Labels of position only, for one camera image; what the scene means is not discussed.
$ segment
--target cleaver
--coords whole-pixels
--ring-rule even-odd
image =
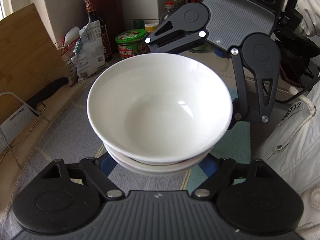
[[[36,109],[40,103],[51,97],[59,90],[59,88],[68,84],[68,82],[69,80],[67,77],[56,79],[27,100],[26,103],[33,109]],[[38,116],[38,114],[32,112],[25,105],[21,106],[17,111],[10,115],[10,117],[0,125],[7,142],[10,144],[36,116]],[[0,135],[0,152],[6,147],[5,141]]]

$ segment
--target stacked bowl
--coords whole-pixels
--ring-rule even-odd
[[[229,91],[207,66],[154,53],[114,64],[89,92],[90,124],[124,168],[172,175],[201,162],[227,131]]]

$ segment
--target red knife block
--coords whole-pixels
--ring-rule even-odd
[[[124,32],[124,20],[121,0],[94,0],[98,14],[107,27],[112,53],[118,53],[115,37]]]

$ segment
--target wooden cutting board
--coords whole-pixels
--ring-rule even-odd
[[[69,75],[34,4],[0,21],[0,93],[26,101],[50,82]],[[0,97],[0,124],[22,104]]]

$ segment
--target yellow lid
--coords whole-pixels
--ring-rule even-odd
[[[156,30],[156,28],[158,28],[159,24],[158,23],[146,23],[144,25],[144,29],[147,31],[147,32],[153,32]]]

